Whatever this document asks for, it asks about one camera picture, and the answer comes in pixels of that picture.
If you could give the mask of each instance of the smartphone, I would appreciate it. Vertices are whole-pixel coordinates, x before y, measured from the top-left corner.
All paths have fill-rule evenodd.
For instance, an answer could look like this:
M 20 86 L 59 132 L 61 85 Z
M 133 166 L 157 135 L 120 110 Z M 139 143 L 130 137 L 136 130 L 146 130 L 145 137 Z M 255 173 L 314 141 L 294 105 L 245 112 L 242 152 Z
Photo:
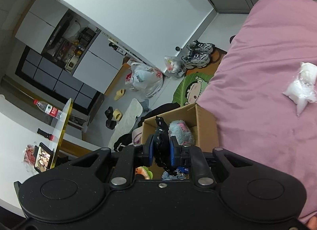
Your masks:
M 50 169 L 53 160 L 53 151 L 46 147 L 42 142 L 40 143 L 37 153 L 35 154 L 34 169 L 39 172 L 45 172 Z

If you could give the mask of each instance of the water bottle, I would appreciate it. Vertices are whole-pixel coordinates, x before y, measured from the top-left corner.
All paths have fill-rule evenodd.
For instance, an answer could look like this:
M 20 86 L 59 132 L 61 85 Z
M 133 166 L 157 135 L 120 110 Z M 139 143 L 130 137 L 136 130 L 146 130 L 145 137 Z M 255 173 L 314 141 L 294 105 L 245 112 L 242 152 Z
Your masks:
M 59 119 L 61 118 L 62 111 L 59 110 L 56 107 L 53 107 L 52 105 L 43 102 L 43 101 L 38 101 L 37 99 L 34 99 L 34 104 L 37 105 L 37 107 L 44 113 L 49 114 L 50 116 Z

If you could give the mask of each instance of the yellow slipper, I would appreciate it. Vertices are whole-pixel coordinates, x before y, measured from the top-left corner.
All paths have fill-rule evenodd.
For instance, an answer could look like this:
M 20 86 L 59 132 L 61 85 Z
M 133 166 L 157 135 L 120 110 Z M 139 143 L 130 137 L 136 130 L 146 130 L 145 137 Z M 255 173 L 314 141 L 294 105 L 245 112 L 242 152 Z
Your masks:
M 125 89 L 118 90 L 117 93 L 116 93 L 116 96 L 115 96 L 115 101 L 117 101 L 119 98 L 121 98 L 124 95 L 125 92 L 126 92 Z
M 113 116 L 115 118 L 116 121 L 120 121 L 121 117 L 122 117 L 122 113 L 120 112 L 119 109 L 115 109 Z

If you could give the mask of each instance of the cartoon rug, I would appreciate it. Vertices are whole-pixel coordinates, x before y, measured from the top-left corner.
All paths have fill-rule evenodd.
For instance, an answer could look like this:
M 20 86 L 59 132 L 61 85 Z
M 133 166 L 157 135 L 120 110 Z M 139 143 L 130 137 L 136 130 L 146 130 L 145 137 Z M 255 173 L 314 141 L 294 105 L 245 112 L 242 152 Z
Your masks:
M 213 75 L 204 73 L 185 76 L 174 92 L 172 103 L 178 103 L 180 106 L 195 103 L 212 77 Z

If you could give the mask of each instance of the door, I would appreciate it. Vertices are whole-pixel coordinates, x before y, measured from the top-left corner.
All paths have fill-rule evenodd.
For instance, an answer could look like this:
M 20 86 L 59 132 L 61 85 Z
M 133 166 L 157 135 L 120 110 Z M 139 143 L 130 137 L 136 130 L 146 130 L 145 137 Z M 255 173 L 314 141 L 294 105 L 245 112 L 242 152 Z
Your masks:
M 68 8 L 57 0 L 35 0 L 30 12 L 56 27 Z
M 101 32 L 90 46 L 89 51 L 120 70 L 124 56 L 110 47 L 109 43 L 106 34 Z
M 116 68 L 87 51 L 73 76 L 99 92 L 105 93 L 117 73 Z
M 42 50 L 54 31 L 54 27 L 31 12 L 24 17 L 15 37 L 38 53 Z

